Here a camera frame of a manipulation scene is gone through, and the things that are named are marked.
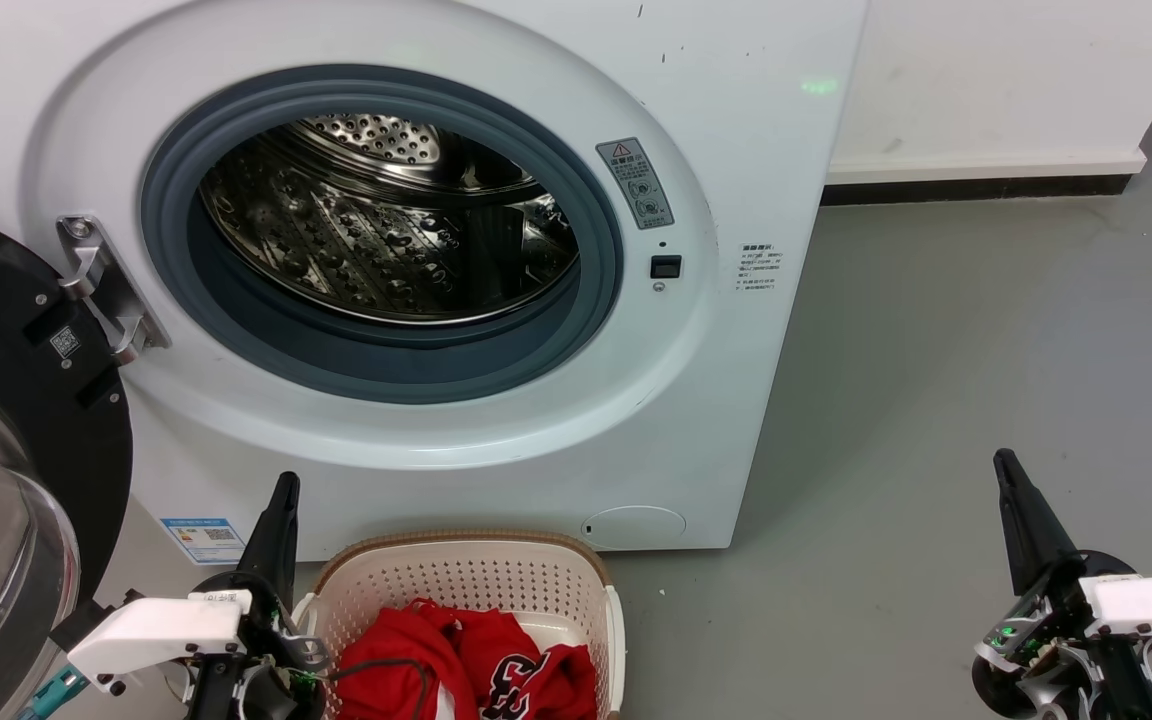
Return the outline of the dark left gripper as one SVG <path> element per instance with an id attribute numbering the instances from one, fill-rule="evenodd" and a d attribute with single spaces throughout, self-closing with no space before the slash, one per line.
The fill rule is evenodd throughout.
<path id="1" fill-rule="evenodd" d="M 250 611 L 238 617 L 236 638 L 219 650 L 191 650 L 185 666 L 188 719 L 320 719 L 325 691 L 306 665 L 291 623 L 291 591 L 300 538 L 301 479 L 280 473 L 256 521 L 236 570 L 195 591 L 248 591 Z"/>

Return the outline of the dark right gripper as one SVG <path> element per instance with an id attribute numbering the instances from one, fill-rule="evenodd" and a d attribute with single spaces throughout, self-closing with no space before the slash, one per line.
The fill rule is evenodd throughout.
<path id="1" fill-rule="evenodd" d="M 993 468 L 1018 601 L 975 647 L 975 694 L 1006 719 L 1152 719 L 1152 637 L 1111 632 L 1082 588 L 1132 568 L 1079 552 L 1011 448 L 998 448 Z"/>

